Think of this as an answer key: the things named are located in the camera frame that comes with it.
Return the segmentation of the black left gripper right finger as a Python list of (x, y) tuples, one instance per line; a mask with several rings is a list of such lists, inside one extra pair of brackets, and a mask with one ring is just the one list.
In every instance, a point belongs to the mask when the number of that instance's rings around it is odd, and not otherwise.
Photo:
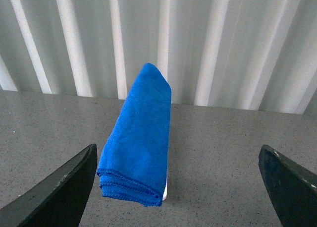
[(268, 145), (259, 169), (275, 212), (284, 227), (317, 225), (317, 175)]

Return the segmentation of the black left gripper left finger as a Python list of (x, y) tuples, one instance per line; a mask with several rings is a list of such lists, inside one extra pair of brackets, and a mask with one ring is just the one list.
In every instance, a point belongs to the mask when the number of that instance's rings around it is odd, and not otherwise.
[(97, 146), (91, 144), (0, 210), (2, 227), (77, 227), (96, 174)]

